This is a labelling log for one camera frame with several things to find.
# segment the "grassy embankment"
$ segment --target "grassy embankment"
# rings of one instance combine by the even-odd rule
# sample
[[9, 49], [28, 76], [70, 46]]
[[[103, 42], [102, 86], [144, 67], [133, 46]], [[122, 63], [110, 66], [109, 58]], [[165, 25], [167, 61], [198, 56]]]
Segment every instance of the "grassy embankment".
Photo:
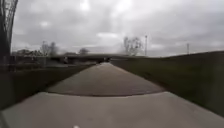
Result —
[[5, 78], [1, 79], [0, 109], [18, 103], [90, 66], [80, 65], [5, 73]]
[[224, 116], [224, 52], [113, 63]]

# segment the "sky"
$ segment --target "sky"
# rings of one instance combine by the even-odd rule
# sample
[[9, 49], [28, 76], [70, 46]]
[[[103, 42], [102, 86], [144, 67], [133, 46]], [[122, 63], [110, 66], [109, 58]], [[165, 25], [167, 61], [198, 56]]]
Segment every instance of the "sky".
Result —
[[123, 53], [125, 36], [145, 35], [152, 57], [224, 50], [223, 16], [224, 0], [19, 0], [12, 50]]

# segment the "street light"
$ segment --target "street light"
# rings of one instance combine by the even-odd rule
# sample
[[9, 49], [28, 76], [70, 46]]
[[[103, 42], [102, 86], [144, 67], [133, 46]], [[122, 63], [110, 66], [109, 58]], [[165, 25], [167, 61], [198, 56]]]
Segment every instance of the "street light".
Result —
[[147, 56], [147, 41], [148, 41], [148, 36], [145, 35], [145, 56]]
[[187, 43], [187, 54], [189, 55], [190, 54], [190, 44]]

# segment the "path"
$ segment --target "path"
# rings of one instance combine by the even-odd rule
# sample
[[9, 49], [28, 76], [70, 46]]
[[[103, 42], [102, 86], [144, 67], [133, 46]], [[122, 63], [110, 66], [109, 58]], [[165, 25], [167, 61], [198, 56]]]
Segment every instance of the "path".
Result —
[[73, 75], [47, 91], [79, 96], [131, 96], [164, 90], [112, 64], [103, 63]]
[[[48, 91], [51, 93], [40, 92], [3, 111], [2, 115], [9, 127], [224, 127], [222, 117], [170, 92], [164, 92], [155, 84], [110, 64], [102, 64], [84, 70], [58, 83]], [[126, 95], [125, 97], [80, 96], [85, 94], [118, 96], [124, 95], [123, 93]], [[147, 94], [127, 96], [140, 93]]]

